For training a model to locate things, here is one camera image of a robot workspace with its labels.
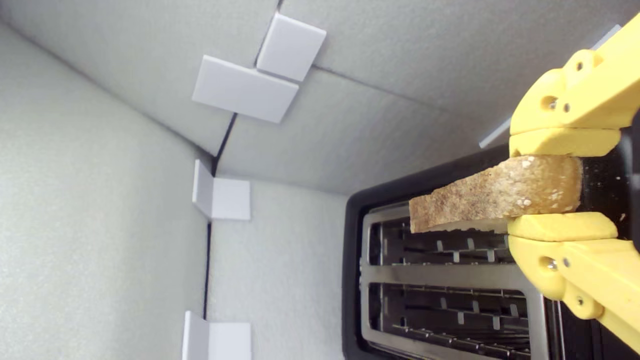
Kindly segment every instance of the white square block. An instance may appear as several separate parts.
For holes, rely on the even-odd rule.
[[[280,122],[298,92],[294,83],[211,56],[203,56],[192,100]]]
[[[211,323],[209,360],[251,360],[251,325]]]
[[[326,31],[277,13],[258,55],[257,68],[303,81]]]
[[[248,181],[213,178],[212,218],[251,220],[251,186]]]
[[[251,360],[251,324],[210,323],[184,315],[182,360]]]
[[[251,220],[249,181],[213,177],[200,160],[195,162],[191,201],[207,218]]]
[[[193,193],[191,202],[208,218],[213,207],[213,176],[200,160],[196,160],[193,172]]]
[[[191,311],[184,313],[182,360],[208,360],[209,322]]]

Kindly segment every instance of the slice of bread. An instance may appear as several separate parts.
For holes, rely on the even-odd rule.
[[[506,232],[510,217],[567,213],[580,204],[582,163],[573,156],[510,158],[409,202],[411,231]]]

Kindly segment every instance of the white wall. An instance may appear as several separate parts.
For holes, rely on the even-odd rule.
[[[0,24],[0,358],[180,357],[198,155]]]
[[[232,112],[191,100],[202,55],[252,67],[278,0],[0,0],[0,18],[218,153]]]
[[[250,322],[253,360],[342,359],[347,197],[252,181],[250,222],[216,220],[210,321]]]

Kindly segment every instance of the toaster wire grill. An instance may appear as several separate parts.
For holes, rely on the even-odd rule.
[[[544,301],[503,234],[412,234],[408,204],[364,218],[362,335],[410,359],[548,359]]]

